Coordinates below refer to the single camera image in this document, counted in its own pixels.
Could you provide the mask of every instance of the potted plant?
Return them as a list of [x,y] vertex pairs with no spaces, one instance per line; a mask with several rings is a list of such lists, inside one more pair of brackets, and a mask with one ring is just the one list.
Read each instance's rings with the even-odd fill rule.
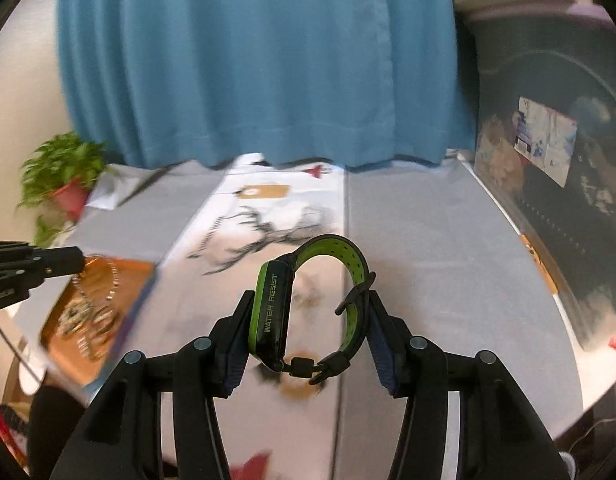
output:
[[39,215],[37,217],[36,226],[37,230],[35,231],[35,238],[32,243],[37,247],[43,248],[50,247],[54,239],[57,238],[64,230],[61,224],[49,222],[43,215]]
[[19,205],[36,207],[51,200],[77,221],[104,170],[102,152],[103,144],[83,142],[74,132],[44,142],[22,165]]

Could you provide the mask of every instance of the wall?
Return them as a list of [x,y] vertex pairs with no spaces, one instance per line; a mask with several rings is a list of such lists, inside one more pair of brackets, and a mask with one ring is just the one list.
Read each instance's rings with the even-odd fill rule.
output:
[[[11,344],[16,347],[21,340],[21,330],[15,325],[5,310],[0,310],[0,327]],[[8,372],[14,357],[15,355],[0,335],[0,402],[4,400],[7,402],[9,400],[3,399],[3,393],[6,387],[6,378],[8,378]]]
[[56,0],[22,0],[0,32],[0,240],[32,240],[37,213],[20,208],[19,167],[71,129],[56,56]]

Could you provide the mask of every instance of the green watch strap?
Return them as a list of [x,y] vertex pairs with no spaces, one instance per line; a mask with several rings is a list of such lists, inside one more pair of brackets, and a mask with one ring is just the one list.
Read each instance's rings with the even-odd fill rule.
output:
[[[360,285],[366,282],[369,277],[368,264],[361,251],[347,238],[339,235],[321,235],[307,241],[293,253],[295,257],[294,270],[295,272],[304,263],[315,256],[332,256],[343,263],[350,277],[352,278],[353,286]],[[349,303],[346,306],[346,334],[339,348],[340,351],[345,351],[348,346],[354,342],[355,333],[357,333],[359,316],[358,305]]]

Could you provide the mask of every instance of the red flower pot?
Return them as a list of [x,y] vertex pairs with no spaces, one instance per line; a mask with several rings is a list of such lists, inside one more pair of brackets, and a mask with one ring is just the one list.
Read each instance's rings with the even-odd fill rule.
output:
[[82,186],[78,178],[74,178],[55,191],[52,198],[61,209],[66,211],[68,218],[76,222],[82,214],[86,200],[88,200],[88,190]]

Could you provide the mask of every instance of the watch face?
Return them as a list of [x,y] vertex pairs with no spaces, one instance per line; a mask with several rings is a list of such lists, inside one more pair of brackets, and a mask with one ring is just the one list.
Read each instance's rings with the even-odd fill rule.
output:
[[261,288],[261,300],[256,352],[264,364],[273,368],[286,350],[292,269],[278,260],[268,262],[267,266],[264,279],[258,283],[257,292],[259,295]]

